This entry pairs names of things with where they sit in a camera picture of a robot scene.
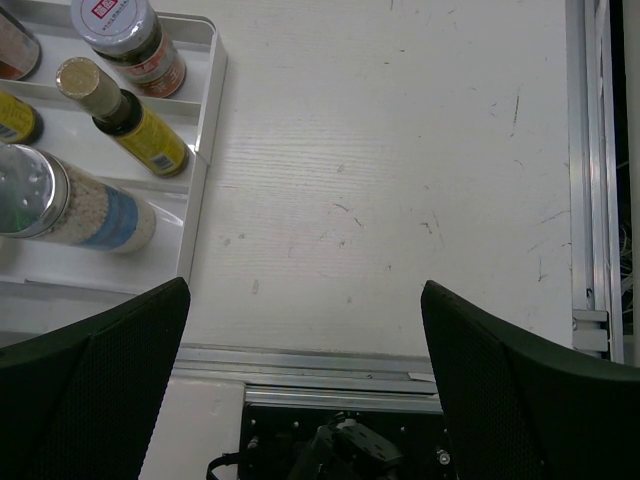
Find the yellow sauce bottle front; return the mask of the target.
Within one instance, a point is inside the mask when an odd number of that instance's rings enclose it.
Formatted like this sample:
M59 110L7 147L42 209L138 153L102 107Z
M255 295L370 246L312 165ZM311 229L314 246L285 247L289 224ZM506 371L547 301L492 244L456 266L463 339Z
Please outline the yellow sauce bottle front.
M44 123L37 110L4 90L1 91L0 104L3 143L31 145L40 139Z

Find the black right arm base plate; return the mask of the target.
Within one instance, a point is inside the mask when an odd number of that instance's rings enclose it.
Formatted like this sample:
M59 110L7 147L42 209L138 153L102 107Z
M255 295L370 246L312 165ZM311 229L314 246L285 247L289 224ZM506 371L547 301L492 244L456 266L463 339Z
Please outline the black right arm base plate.
M434 394L250 388L236 450L211 460L209 479L454 479Z

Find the silver-lidded shaker front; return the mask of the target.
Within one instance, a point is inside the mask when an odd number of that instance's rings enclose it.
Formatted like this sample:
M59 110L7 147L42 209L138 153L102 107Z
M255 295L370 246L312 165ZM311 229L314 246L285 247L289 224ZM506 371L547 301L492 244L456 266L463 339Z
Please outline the silver-lidded shaker front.
M1 146L1 235L130 253L156 229L148 202L26 145Z

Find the yellow sauce bottle back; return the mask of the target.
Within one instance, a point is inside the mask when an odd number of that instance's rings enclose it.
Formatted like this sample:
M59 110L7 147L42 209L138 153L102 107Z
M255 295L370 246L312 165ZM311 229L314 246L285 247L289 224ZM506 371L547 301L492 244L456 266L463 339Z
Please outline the yellow sauce bottle back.
M188 166L190 150L182 138L92 60L73 57L64 61L56 72L56 86L91 116L99 131L151 173L172 177Z

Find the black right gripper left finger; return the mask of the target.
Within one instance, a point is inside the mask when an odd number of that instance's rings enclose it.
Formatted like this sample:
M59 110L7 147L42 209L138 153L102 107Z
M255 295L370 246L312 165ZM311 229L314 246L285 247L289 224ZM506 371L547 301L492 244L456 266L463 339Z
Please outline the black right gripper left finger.
M190 300L178 277L2 348L2 478L138 478Z

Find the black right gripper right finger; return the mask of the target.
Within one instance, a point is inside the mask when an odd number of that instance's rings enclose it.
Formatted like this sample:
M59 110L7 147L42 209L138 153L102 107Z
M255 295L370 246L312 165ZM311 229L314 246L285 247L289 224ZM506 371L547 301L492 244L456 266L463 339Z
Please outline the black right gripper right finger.
M434 281L421 311L459 478L638 478L638 368L558 345Z

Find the red-lidded jar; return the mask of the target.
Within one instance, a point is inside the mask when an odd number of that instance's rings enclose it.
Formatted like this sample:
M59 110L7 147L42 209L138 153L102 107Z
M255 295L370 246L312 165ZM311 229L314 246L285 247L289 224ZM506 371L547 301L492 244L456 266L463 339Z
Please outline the red-lidded jar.
M147 1L73 1L74 28L141 94L167 98L186 78L186 63Z
M1 9L1 78L19 81L38 68L42 58L37 38L13 15Z

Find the yellow sauce bottle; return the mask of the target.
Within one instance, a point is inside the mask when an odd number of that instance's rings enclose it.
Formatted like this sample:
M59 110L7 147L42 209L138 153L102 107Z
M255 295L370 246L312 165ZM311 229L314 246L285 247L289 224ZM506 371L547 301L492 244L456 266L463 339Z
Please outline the yellow sauce bottle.
M40 139L44 123L37 110L4 90L1 91L0 104L3 143L31 145Z
M64 61L56 72L56 86L91 116L99 131L151 173L172 177L188 166L190 150L182 138L92 60L73 57Z

